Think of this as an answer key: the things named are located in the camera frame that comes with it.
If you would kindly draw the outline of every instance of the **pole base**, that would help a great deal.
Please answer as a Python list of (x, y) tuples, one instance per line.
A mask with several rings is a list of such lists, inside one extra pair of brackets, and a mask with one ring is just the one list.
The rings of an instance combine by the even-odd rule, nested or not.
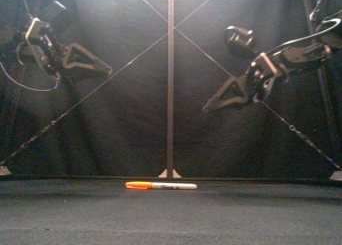
[[(162, 173), (157, 177), (166, 178), (166, 169), (162, 171)], [(181, 178), (181, 176), (176, 173), (174, 170), (172, 170), (172, 178)]]
[(342, 181), (342, 171), (335, 171), (329, 177), (331, 180)]
[(6, 166), (0, 166), (0, 176), (10, 175), (10, 171), (7, 170)]

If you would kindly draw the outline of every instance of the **robotic arm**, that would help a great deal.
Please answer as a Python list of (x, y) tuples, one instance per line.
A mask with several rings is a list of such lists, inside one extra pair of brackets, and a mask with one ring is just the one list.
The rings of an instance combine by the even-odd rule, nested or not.
[(57, 82), (72, 83), (93, 77), (94, 73), (110, 74), (110, 66), (80, 44), (64, 45), (57, 41), (54, 31), (62, 22), (60, 17), (66, 13), (65, 11), (65, 7), (53, 1), (42, 12), (50, 22), (33, 18), (27, 13), (29, 23), (22, 29), (0, 27), (0, 64), (7, 78), (19, 86), (2, 66), (2, 63), (10, 64), (14, 59), (21, 65), (23, 65), (22, 59), (33, 60), (43, 74)]
[[(252, 102), (268, 97), (273, 82), (280, 77), (288, 77), (301, 70), (316, 70), (329, 57), (342, 49), (342, 12), (335, 17), (323, 20), (320, 32), (304, 38), (288, 41), (279, 45), (269, 52), (259, 53), (251, 61), (244, 75), (231, 77), (212, 98), (202, 107), (205, 113), (224, 107), (241, 108)], [(236, 54), (256, 54), (251, 31), (241, 28), (228, 27), (227, 33), (235, 31), (227, 41), (231, 51)], [(303, 41), (315, 42), (304, 47), (295, 47), (293, 44)]]

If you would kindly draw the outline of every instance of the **black curtain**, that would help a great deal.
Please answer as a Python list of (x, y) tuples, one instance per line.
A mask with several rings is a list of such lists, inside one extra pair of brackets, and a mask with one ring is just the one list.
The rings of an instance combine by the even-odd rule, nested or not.
[[(168, 0), (74, 1), (77, 14), (58, 40), (88, 48), (112, 66), (113, 78), (101, 85), (106, 77), (96, 75), (47, 93), (21, 90), (10, 115), (14, 86), (1, 75), (1, 132), (10, 137), (2, 157), (100, 86), (7, 167), (25, 174), (156, 177), (166, 167)], [(7, 2), (1, 12), (17, 20), (10, 13), (21, 16), (19, 0)], [(331, 155), (316, 73), (276, 82), (264, 103), (277, 115), (261, 103), (212, 114), (201, 110), (249, 64), (227, 50), (229, 25), (252, 29), (267, 52), (308, 34), (303, 0), (174, 0), (174, 170), (182, 177), (325, 178), (331, 164), (279, 118)], [(50, 85), (34, 64), (26, 69), (26, 84)], [(9, 117), (23, 135), (7, 134)]]

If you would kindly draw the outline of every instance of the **black wall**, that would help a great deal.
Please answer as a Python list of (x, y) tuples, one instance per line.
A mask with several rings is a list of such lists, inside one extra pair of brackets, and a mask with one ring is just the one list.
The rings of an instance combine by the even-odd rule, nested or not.
[[(1, 22), (19, 26), (19, 0), (5, 1)], [(144, 0), (74, 1), (77, 14), (58, 39), (88, 48), (112, 66), (113, 78), (7, 167), (14, 173), (154, 177), (166, 167), (168, 0), (145, 0), (154, 10)], [(174, 0), (173, 166), (182, 177), (331, 175), (333, 168), (324, 158), (263, 104), (208, 115), (201, 111), (229, 74), (240, 76), (249, 63), (227, 50), (227, 26), (252, 29), (259, 50), (268, 51), (308, 34), (301, 1)], [(34, 65), (26, 68), (25, 83), (50, 86)], [(14, 86), (1, 75), (1, 132), (10, 140), (10, 146), (2, 145), (2, 157), (104, 80), (96, 76), (47, 93), (21, 90), (14, 94)], [(13, 95), (17, 111), (10, 115)], [(277, 82), (265, 103), (331, 155), (316, 74)], [(7, 134), (11, 126), (23, 135)]]

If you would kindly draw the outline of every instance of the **diagonal cable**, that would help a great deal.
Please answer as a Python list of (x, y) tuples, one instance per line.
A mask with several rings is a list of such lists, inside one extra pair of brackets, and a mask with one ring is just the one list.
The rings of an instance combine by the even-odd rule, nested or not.
[(134, 58), (114, 72), (109, 73), (109, 77), (104, 80), (104, 82), (80, 99), (80, 101), (73, 104), (73, 106), (54, 119), (50, 123), (34, 133), (34, 135), (27, 139), (25, 143), (18, 147), (18, 149), (0, 162), (0, 166), (2, 166), (6, 162), (9, 162), (13, 157), (29, 146), (31, 142), (34, 142), (39, 136), (42, 136), (46, 131), (61, 121), (61, 119), (80, 106), (80, 104), (102, 88), (102, 86), (126, 69), (128, 66), (153, 48), (153, 46), (165, 38), (166, 34), (164, 34), (141, 52), (137, 54)]
[[(218, 64), (218, 62), (209, 56), (209, 54), (194, 44), (194, 42), (178, 31), (177, 27), (180, 24), (182, 24), (192, 16), (193, 14), (202, 8), (202, 6), (209, 2), (210, 0), (205, 0), (198, 7), (186, 15), (186, 17), (177, 23), (177, 25), (173, 27), (173, 29), (177, 31), (177, 33), (185, 38), (185, 40), (194, 46), (194, 48), (201, 52), (201, 54), (217, 65), (217, 67), (224, 71), (228, 76), (233, 77), (233, 75), (227, 71), (227, 69)], [(156, 10), (156, 8), (152, 6), (152, 4), (148, 2), (148, 0), (142, 0), (142, 2), (150, 7), (150, 9), (156, 12), (156, 14), (168, 22), (162, 14)]]

